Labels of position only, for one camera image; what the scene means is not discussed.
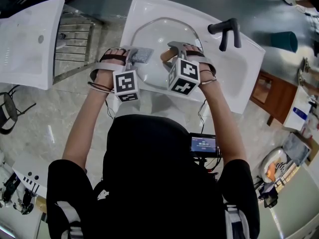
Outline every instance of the floor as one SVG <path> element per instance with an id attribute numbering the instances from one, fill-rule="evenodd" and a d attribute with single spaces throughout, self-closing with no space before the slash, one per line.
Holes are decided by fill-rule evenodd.
<path id="1" fill-rule="evenodd" d="M 294 82 L 297 67 L 303 56 L 315 59 L 311 50 L 313 29 L 307 17 L 296 8 L 285 5 L 281 0 L 173 0 L 202 10 L 220 20 L 237 17 L 241 23 L 241 31 L 253 38 L 262 41 L 264 33 L 292 30 L 299 40 L 297 54 L 278 49 L 263 47 L 267 50 L 263 68 L 275 75 Z M 101 29 L 101 49 L 97 57 L 107 47 L 119 45 L 125 18 L 131 0 L 73 0 L 70 5 L 103 19 L 112 20 L 106 28 Z M 63 62 L 56 63 L 57 74 L 63 73 L 70 65 Z M 78 111 L 83 104 L 88 87 L 86 85 L 89 71 L 83 71 L 58 84 L 48 91 L 21 86 L 15 93 L 14 100 L 18 109 L 24 109 L 33 102 L 37 105 L 27 114 L 21 116 L 10 135 L 0 136 L 0 151 L 4 152 L 9 164 L 23 152 L 38 156 L 44 160 L 53 161 L 61 158 L 63 149 Z M 10 86 L 0 84 L 0 90 L 9 90 Z M 142 92 L 143 110 L 150 113 L 152 106 L 150 92 Z M 201 104 L 196 102 L 172 101 L 183 111 L 186 117 L 186 128 L 189 132 L 200 132 L 201 122 L 197 115 Z M 109 106 L 116 112 L 119 101 L 113 95 L 108 96 Z M 205 120 L 204 133 L 214 134 L 212 118 L 208 106 L 202 110 Z M 254 175 L 258 174 L 258 165 L 263 158 L 275 147 L 280 146 L 288 132 L 272 129 L 266 125 L 269 115 L 249 102 L 242 115 L 234 114 L 246 147 L 248 161 Z M 99 115 L 90 149 L 87 170 L 92 185 L 96 185 L 102 175 L 103 155 L 106 150 L 107 133 L 112 125 L 112 119 L 107 116 L 106 107 Z M 221 172 L 222 162 L 216 168 Z"/>

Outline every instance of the wooden cabinet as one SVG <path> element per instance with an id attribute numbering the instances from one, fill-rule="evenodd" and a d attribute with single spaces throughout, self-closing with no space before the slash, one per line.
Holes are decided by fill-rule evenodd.
<path id="1" fill-rule="evenodd" d="M 250 100 L 283 124 L 296 92 L 296 85 L 260 71 Z"/>

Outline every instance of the white cube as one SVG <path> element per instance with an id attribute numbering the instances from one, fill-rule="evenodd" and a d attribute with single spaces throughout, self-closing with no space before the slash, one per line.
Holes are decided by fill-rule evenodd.
<path id="1" fill-rule="evenodd" d="M 114 71 L 114 94 L 122 102 L 134 101 L 140 99 L 138 87 L 138 77 L 136 71 Z"/>
<path id="2" fill-rule="evenodd" d="M 168 89 L 189 96 L 199 84 L 199 63 L 177 58 L 168 75 Z"/>

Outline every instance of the black sleeve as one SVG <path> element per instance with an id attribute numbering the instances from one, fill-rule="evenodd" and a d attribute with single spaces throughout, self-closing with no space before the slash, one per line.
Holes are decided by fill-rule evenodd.
<path id="1" fill-rule="evenodd" d="M 250 238 L 256 239 L 260 231 L 260 217 L 249 164 L 241 159 L 230 161 L 225 165 L 218 184 L 224 198 L 245 214 Z"/>
<path id="2" fill-rule="evenodd" d="M 81 219 L 83 235 L 90 234 L 93 189 L 83 169 L 72 161 L 56 160 L 49 165 L 46 204 L 52 239 L 60 239 L 61 234 L 70 228 L 62 209 L 56 204 L 57 201 L 68 202 Z"/>

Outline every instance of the hand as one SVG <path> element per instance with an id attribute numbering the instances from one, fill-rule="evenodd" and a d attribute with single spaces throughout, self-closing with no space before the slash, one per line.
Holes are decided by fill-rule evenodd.
<path id="1" fill-rule="evenodd" d="M 128 52 L 122 50 L 122 49 L 109 49 L 105 54 L 116 54 L 116 55 L 123 55 L 123 56 L 127 56 Z M 105 63 L 111 63 L 111 64 L 117 64 L 117 65 L 124 65 L 124 62 L 115 58 L 112 59 L 105 59 L 102 60 L 101 62 L 105 62 Z M 94 81 L 97 84 L 103 85 L 109 89 L 113 89 L 114 85 L 113 85 L 113 71 L 111 70 L 99 70 L 97 77 Z"/>
<path id="2" fill-rule="evenodd" d="M 198 51 L 198 52 L 201 52 L 199 50 L 199 48 L 197 48 L 196 46 L 190 46 L 190 45 L 184 45 L 185 49 L 186 50 L 194 50 L 194 51 Z M 201 82 L 206 82 L 206 81 L 209 81 L 209 80 L 213 80 L 214 77 L 212 75 L 212 73 L 210 72 L 201 72 L 203 70 L 209 70 L 210 71 L 210 68 L 209 68 L 209 65 L 205 64 L 205 63 L 199 63 L 199 73 L 200 73 L 200 81 Z"/>

